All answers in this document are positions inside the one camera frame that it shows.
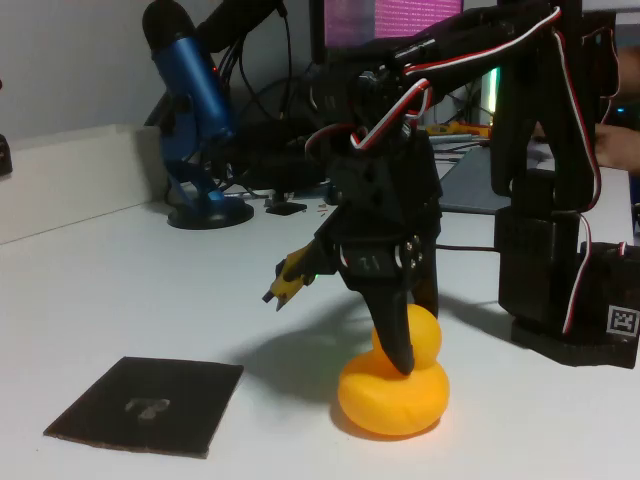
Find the person's hand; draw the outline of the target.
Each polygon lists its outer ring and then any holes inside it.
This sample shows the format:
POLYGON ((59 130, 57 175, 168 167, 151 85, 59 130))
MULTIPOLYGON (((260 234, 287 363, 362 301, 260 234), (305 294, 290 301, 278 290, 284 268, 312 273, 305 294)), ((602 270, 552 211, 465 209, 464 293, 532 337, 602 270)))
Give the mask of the person's hand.
POLYGON ((624 127, 597 124, 595 152, 602 167, 624 170, 638 176, 640 134, 624 127))

